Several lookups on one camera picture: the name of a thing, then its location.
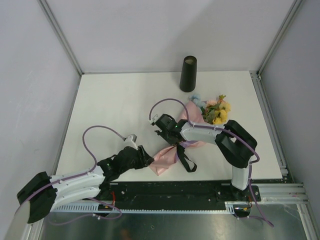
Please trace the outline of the pink paper flower bouquet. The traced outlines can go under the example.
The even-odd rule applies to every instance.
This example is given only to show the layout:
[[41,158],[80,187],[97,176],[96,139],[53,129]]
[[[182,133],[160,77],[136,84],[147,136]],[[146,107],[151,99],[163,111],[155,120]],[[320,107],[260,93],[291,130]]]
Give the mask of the pink paper flower bouquet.
[[[175,101],[182,105],[184,108],[184,117],[180,118],[182,120],[182,130],[180,132],[182,136],[182,142],[187,141],[195,141],[190,147],[187,147],[186,149],[192,149],[192,148],[198,148],[205,144],[215,144],[215,140],[217,138],[217,135],[220,134],[223,128],[222,124],[214,125],[214,124],[208,124],[204,121],[201,122],[195,122],[192,121],[191,115],[194,111],[199,111],[200,109],[191,101],[189,101],[187,104],[184,104],[178,99],[175,98],[165,98],[160,101],[158,101],[150,110],[148,120],[150,120],[155,115],[152,115],[152,112],[154,108],[165,102],[165,101]],[[156,153],[155,160],[151,164],[151,170],[157,175],[160,176],[167,170],[169,170],[170,167],[172,167],[175,163],[180,162],[179,159],[175,158],[176,155],[176,145],[170,145],[162,150],[160,150],[158,153]]]

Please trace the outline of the black ribbon gold lettering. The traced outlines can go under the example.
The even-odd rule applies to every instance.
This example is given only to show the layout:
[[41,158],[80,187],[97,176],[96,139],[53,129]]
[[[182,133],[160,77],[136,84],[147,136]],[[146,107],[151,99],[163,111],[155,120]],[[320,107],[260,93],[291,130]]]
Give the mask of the black ribbon gold lettering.
[[194,173],[197,170],[197,164],[189,159],[189,157],[185,154],[186,148],[190,147],[194,144],[195,141],[184,141],[176,144],[176,154],[175,159],[179,159],[184,169],[188,173]]

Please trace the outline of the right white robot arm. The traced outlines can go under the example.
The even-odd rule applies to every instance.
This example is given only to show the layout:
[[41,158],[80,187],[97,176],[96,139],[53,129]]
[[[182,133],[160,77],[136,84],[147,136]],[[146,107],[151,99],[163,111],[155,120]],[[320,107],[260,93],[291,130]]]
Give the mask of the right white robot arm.
[[168,144],[176,147],[176,156],[189,173],[197,165],[185,154],[187,142],[204,142],[216,145],[232,166],[231,196],[242,201],[249,194],[250,159],[256,154],[257,141],[235,120],[226,124],[196,123],[187,119],[176,121],[168,114],[155,115],[149,120],[157,126],[156,133]]

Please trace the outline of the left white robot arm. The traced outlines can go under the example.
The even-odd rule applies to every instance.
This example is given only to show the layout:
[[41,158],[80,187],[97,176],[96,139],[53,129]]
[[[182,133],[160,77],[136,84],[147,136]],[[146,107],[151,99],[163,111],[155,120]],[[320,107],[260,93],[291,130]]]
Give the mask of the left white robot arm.
[[106,200],[111,194],[111,182],[128,170],[143,169],[154,162],[143,148],[126,146],[118,154],[100,160],[93,171],[74,176],[36,174],[17,194],[20,204],[30,203],[27,222],[35,223],[56,208],[84,199]]

